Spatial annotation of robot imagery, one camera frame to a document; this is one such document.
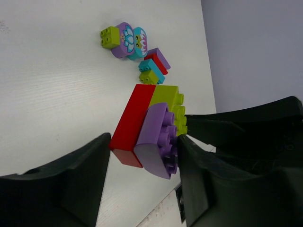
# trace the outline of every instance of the white table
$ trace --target white table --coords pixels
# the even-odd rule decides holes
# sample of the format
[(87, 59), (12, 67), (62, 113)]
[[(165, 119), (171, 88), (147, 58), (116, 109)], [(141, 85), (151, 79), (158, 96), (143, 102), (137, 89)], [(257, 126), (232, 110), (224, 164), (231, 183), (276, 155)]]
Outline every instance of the white table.
[[(113, 133), (139, 82), (99, 32), (126, 21), (171, 64), (189, 114), (215, 112), (200, 0), (0, 1), (0, 175), (23, 173)], [(98, 226), (137, 226), (178, 184), (111, 155)]]

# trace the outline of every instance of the gray wall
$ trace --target gray wall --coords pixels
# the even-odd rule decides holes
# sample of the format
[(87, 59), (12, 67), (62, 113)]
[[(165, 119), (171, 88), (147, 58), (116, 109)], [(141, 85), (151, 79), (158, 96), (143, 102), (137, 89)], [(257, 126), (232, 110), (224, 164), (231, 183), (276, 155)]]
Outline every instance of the gray wall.
[(202, 0), (218, 112), (303, 101), (303, 0)]

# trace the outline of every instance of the stack of blocks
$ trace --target stack of blocks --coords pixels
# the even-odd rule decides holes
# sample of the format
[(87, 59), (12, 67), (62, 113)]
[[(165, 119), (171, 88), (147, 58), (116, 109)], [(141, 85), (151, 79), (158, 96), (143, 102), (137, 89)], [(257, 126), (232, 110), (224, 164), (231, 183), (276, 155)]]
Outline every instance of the stack of blocks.
[(139, 64), (139, 80), (143, 84), (163, 84), (170, 65), (159, 48), (148, 50), (147, 35), (141, 27), (133, 29), (123, 22), (102, 30), (100, 37), (102, 47), (110, 49), (117, 58), (128, 57), (133, 61), (144, 58)]
[(187, 133), (183, 100), (177, 86), (135, 86), (109, 144), (122, 164), (166, 179), (176, 173), (176, 139)]
[(116, 58), (136, 60), (147, 55), (147, 36), (141, 27), (133, 29), (130, 24), (123, 22), (102, 30), (100, 36), (101, 46), (110, 49)]
[(170, 65), (159, 50), (155, 48), (147, 52), (147, 56), (139, 64), (141, 72), (139, 80), (143, 84), (163, 84)]

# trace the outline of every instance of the lime green block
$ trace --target lime green block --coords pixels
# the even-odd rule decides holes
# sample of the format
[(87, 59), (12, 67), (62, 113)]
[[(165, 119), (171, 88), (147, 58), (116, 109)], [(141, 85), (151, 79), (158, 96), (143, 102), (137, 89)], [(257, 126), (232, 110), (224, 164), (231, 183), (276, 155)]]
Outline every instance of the lime green block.
[(185, 115), (185, 107), (182, 106), (184, 95), (179, 93), (178, 86), (157, 85), (152, 95), (150, 105), (156, 103), (167, 103), (169, 111), (175, 114), (175, 125), (177, 127), (177, 135), (187, 133), (187, 120)]
[(156, 85), (159, 81), (157, 75), (153, 72), (153, 70), (144, 71), (140, 74), (139, 80), (143, 84), (153, 84)]
[(100, 32), (101, 46), (107, 49), (113, 49), (120, 45), (119, 28), (110, 26)]

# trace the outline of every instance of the curved purple block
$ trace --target curved purple block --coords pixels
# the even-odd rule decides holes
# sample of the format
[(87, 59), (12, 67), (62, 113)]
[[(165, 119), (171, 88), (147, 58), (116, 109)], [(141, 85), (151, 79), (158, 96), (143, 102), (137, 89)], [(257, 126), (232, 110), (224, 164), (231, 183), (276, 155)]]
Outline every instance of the curved purple block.
[(123, 58), (134, 53), (134, 30), (126, 22), (116, 26), (119, 28), (120, 45), (111, 49), (116, 58)]
[(134, 152), (143, 167), (156, 176), (170, 179), (177, 171), (177, 128), (167, 103), (149, 107)]
[(151, 49), (147, 52), (147, 55), (152, 54), (152, 53), (156, 53), (157, 57), (159, 58), (159, 60), (162, 62), (163, 66), (169, 70), (170, 69), (170, 65), (167, 62), (167, 60), (165, 59), (165, 57), (163, 56), (163, 54), (161, 53), (161, 51), (159, 50), (159, 48), (154, 48)]

